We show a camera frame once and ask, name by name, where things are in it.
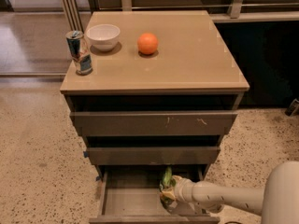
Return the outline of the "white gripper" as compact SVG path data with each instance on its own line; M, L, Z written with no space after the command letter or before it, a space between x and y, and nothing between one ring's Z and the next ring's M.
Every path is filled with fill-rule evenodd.
M160 182L160 199L162 203L172 203L169 206L171 215L202 216L202 208L193 203L192 189L195 183L178 175L163 177Z

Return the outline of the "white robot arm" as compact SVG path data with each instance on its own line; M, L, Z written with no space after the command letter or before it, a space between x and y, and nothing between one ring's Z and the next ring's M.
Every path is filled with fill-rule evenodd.
M173 175L167 167L160 181L160 197L165 205L194 203L211 213L219 213L228 205L260 216L261 224L299 224L299 162L278 165L262 189L192 182Z

